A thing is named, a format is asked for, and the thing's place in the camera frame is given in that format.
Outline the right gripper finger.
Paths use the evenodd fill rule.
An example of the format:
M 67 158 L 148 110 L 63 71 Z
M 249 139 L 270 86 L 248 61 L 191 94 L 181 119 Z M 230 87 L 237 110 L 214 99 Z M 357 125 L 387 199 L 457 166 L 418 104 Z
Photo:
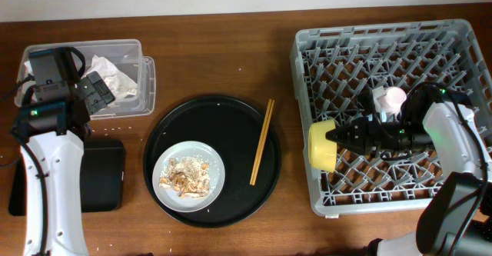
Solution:
M 338 138 L 336 135 L 326 135 L 326 139 L 335 142 L 338 146 L 358 155 L 365 154 L 364 140 L 360 138 Z
M 356 139 L 365 134 L 365 118 L 356 118 L 326 133 L 326 139 Z

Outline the white napkin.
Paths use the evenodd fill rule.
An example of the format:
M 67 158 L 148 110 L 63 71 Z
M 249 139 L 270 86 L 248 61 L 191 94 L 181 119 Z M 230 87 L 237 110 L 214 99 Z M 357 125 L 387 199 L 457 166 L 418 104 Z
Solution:
M 136 96 L 138 90 L 137 83 L 120 71 L 107 58 L 94 55 L 91 67 L 83 74 L 83 76 L 85 77 L 94 71 L 96 71 L 104 80 L 116 101 Z

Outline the yellow bowl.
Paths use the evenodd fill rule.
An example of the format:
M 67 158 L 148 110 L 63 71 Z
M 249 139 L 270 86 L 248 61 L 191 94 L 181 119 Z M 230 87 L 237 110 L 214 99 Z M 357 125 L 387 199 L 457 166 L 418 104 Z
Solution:
M 337 163 L 337 144 L 326 138 L 335 129 L 333 119 L 313 123 L 308 132 L 308 160 L 312 168 L 333 172 Z

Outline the pink cup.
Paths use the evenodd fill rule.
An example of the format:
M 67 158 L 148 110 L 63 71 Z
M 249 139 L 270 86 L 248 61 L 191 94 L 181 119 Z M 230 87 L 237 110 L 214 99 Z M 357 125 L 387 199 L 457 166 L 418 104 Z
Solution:
M 406 92 L 399 87 L 378 87 L 372 90 L 374 107 L 386 115 L 398 115 L 402 104 L 407 100 Z

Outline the grey plate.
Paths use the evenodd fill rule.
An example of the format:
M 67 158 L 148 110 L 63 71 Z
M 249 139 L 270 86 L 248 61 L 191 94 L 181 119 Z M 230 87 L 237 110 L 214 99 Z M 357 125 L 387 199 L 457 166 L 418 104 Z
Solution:
M 179 198 L 171 189 L 158 186 L 160 174 L 170 158 L 199 157 L 209 163 L 210 192 L 203 198 Z M 221 193 L 225 183 L 225 166 L 220 155 L 199 141 L 183 141 L 167 148 L 155 163 L 151 173 L 151 190 L 167 209 L 181 213 L 199 211 L 209 206 Z

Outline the food scraps with rice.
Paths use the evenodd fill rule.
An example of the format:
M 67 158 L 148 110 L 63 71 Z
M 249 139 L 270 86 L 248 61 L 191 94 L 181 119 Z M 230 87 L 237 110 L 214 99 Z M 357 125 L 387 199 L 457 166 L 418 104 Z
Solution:
M 199 157 L 170 158 L 158 186 L 171 189 L 179 198 L 203 198 L 210 192 L 209 163 Z

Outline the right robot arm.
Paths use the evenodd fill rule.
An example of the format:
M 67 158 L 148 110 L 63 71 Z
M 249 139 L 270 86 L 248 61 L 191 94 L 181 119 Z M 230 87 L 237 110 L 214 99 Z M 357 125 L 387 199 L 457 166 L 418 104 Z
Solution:
M 424 82 L 409 92 L 398 122 L 361 117 L 324 134 L 324 140 L 359 155 L 436 152 L 445 180 L 408 245 L 422 255 L 491 253 L 491 221 L 473 219 L 478 211 L 491 214 L 491 158 L 467 103 L 464 93 Z

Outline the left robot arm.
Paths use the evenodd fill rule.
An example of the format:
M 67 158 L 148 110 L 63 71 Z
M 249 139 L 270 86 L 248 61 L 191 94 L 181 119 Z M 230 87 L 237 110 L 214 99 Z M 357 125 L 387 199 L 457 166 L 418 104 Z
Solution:
M 91 115 L 115 100 L 99 73 L 86 73 L 74 47 L 32 52 L 29 79 L 11 129 L 25 166 L 26 255 L 86 255 L 80 173 Z

